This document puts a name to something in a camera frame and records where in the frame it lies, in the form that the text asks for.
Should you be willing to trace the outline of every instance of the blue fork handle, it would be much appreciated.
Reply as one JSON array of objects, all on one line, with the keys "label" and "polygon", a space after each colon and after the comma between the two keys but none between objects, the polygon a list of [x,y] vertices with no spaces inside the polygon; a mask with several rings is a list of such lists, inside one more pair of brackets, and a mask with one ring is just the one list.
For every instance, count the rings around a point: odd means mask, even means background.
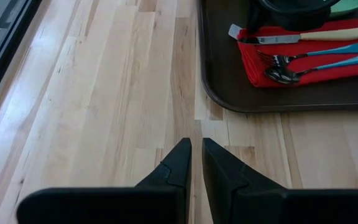
[{"label": "blue fork handle", "polygon": [[330,65],[323,65],[323,66],[317,67],[317,69],[322,70],[322,69],[327,69],[327,68],[337,68],[337,67],[348,66],[348,65],[358,65],[358,57],[344,60],[342,62],[332,63]]},{"label": "blue fork handle", "polygon": [[351,54],[351,53],[358,53],[358,43],[340,47],[340,48],[336,48],[336,49],[331,49],[331,50],[310,52],[310,53],[307,53],[307,55],[314,56],[314,55],[326,55],[326,54]]}]

